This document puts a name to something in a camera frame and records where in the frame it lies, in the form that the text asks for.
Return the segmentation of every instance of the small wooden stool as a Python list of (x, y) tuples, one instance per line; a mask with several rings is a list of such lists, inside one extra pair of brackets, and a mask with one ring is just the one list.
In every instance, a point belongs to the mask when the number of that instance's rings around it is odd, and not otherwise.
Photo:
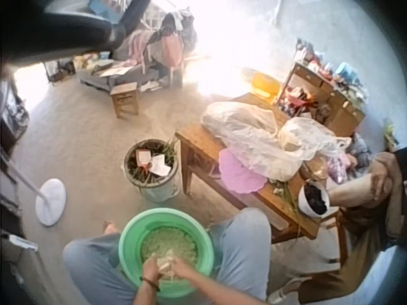
[(112, 97), (113, 107), (117, 118), (121, 118), (121, 111), (129, 112), (121, 109), (122, 106), (126, 105), (133, 105), (134, 112), (131, 113), (139, 113), (137, 83), (115, 86), (113, 87), (112, 91), (110, 91), (110, 96)]

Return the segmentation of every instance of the bracelet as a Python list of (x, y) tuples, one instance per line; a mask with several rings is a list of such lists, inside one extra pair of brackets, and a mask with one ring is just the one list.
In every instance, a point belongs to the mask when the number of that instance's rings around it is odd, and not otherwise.
[(140, 276), (140, 281), (145, 281), (145, 282), (148, 283), (150, 286), (152, 286), (153, 288), (155, 288), (155, 290), (156, 290), (157, 292), (160, 292), (160, 288), (159, 288), (155, 283), (153, 283), (152, 281), (150, 281), (150, 280), (148, 280), (148, 279), (146, 279), (146, 278), (143, 278), (142, 276)]

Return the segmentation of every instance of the brown pants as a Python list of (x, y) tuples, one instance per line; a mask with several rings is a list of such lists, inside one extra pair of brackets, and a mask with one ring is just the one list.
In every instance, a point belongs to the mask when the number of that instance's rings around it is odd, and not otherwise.
[(374, 208), (352, 207), (340, 210), (340, 222), (355, 235), (357, 243), (337, 271), (317, 274), (301, 285), (300, 303), (343, 297), (356, 291), (385, 244), (385, 215), (388, 200)]
[(301, 304), (343, 297), (356, 291), (382, 249), (379, 225), (367, 230), (338, 271), (321, 273), (306, 281), (298, 291)]

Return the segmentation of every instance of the white fan stand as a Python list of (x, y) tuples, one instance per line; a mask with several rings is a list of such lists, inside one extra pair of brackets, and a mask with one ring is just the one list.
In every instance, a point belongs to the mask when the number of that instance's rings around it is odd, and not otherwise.
[(12, 169), (16, 176), (34, 193), (36, 198), (36, 213), (39, 221), (47, 227), (53, 226), (61, 218), (66, 205), (66, 188), (59, 179), (47, 180), (38, 189), (6, 156), (1, 154), (3, 161)]
[(53, 178), (47, 180), (37, 194), (37, 217), (44, 226), (50, 227), (57, 223), (64, 213), (66, 205), (65, 185), (61, 180)]

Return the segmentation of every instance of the green bowl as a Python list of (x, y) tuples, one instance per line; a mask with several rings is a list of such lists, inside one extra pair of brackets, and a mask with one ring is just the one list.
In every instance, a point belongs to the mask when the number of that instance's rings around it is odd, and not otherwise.
[[(172, 208), (154, 208), (135, 216), (123, 230), (119, 241), (120, 264), (128, 279), (140, 287), (142, 274), (141, 245), (145, 237), (159, 227), (176, 227), (188, 233), (197, 245), (198, 272), (210, 275), (214, 265), (212, 240), (199, 222)], [(194, 288), (186, 280), (160, 280), (158, 296), (178, 298), (190, 294)]]

